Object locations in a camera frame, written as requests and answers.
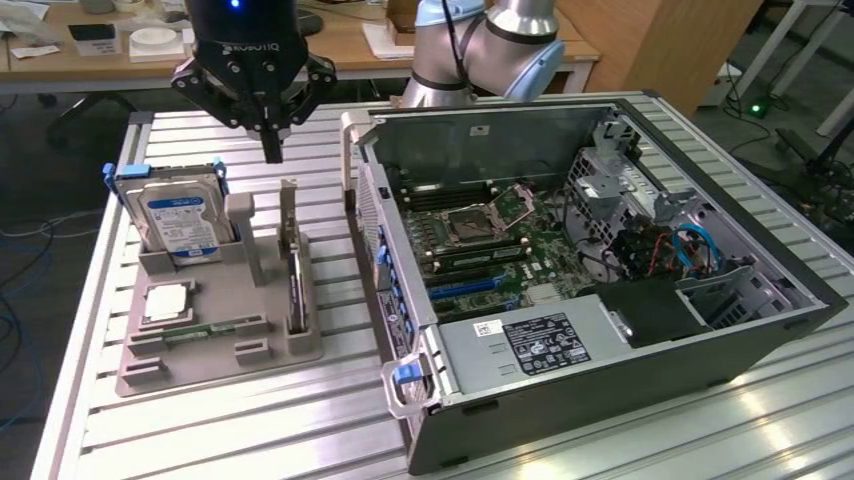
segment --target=hard drive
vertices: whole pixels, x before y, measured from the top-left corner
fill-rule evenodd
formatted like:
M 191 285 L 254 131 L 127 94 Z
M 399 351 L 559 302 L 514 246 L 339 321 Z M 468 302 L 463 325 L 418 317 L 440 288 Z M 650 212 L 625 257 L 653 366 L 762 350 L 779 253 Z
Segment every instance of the hard drive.
M 219 246 L 235 241 L 220 162 L 164 168 L 128 165 L 115 176 L 114 188 L 147 253 L 168 252 L 178 266 L 220 259 Z

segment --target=blue pcie slot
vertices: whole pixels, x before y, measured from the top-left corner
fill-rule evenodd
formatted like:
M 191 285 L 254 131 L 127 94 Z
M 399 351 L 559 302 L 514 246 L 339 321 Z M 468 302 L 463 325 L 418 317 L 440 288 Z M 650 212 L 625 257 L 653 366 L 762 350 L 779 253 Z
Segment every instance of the blue pcie slot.
M 471 293 L 487 292 L 500 285 L 502 278 L 505 278 L 503 275 L 464 285 L 434 288 L 430 291 L 430 299 L 442 300 L 443 298 L 459 297 Z

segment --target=gray 3d-printed holder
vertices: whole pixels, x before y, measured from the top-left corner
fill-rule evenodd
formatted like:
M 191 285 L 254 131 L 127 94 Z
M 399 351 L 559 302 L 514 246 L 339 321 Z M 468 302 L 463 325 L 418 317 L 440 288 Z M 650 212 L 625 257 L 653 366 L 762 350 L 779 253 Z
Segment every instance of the gray 3d-printed holder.
M 283 227 L 256 239 L 252 196 L 226 198 L 240 240 L 220 245 L 222 261 L 176 268 L 166 252 L 140 253 L 116 393 L 130 396 L 308 362 L 323 356 L 308 239 L 294 219 L 295 185 L 282 182 Z M 299 263 L 290 271 L 288 257 Z M 302 295 L 292 283 L 302 288 Z M 152 289 L 180 285 L 183 309 L 147 317 Z M 302 298 L 303 307 L 292 303 Z M 294 325 L 294 319 L 302 319 Z

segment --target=aluminum extrusion table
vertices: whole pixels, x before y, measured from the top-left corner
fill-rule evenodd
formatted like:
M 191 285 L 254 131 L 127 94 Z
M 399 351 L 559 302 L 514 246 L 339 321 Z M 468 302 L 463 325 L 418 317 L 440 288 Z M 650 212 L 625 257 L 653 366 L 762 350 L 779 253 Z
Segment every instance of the aluminum extrusion table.
M 663 101 L 638 94 L 626 98 L 851 299 L 851 257 Z M 156 114 L 151 122 L 130 126 L 123 163 L 178 165 L 222 157 L 231 190 L 255 195 L 259 212 L 252 224 L 259 235 L 272 234 L 279 221 L 275 180 L 298 180 L 298 219 L 312 242 L 326 356 L 232 381 L 119 398 L 115 372 L 139 236 L 111 199 L 33 478 L 408 478 L 402 435 L 380 389 L 376 343 L 340 191 L 338 119 L 344 110 L 370 105 L 383 104 L 322 107 L 295 128 L 280 165 L 263 164 L 260 145 L 202 112 Z M 645 156 L 643 161 L 671 190 L 687 186 L 663 159 Z M 419 478 L 850 474 L 853 372 L 854 308 L 849 307 L 727 385 Z

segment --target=blue hard drive label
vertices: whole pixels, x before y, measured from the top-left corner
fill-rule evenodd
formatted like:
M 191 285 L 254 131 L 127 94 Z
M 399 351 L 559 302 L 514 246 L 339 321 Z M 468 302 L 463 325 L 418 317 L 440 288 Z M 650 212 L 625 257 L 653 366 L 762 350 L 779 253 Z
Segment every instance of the blue hard drive label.
M 590 361 L 582 339 L 563 313 L 505 325 L 505 335 L 527 375 Z
M 216 232 L 204 219 L 207 205 L 202 197 L 152 200 L 148 208 L 163 245 L 172 255 L 198 257 L 216 251 Z

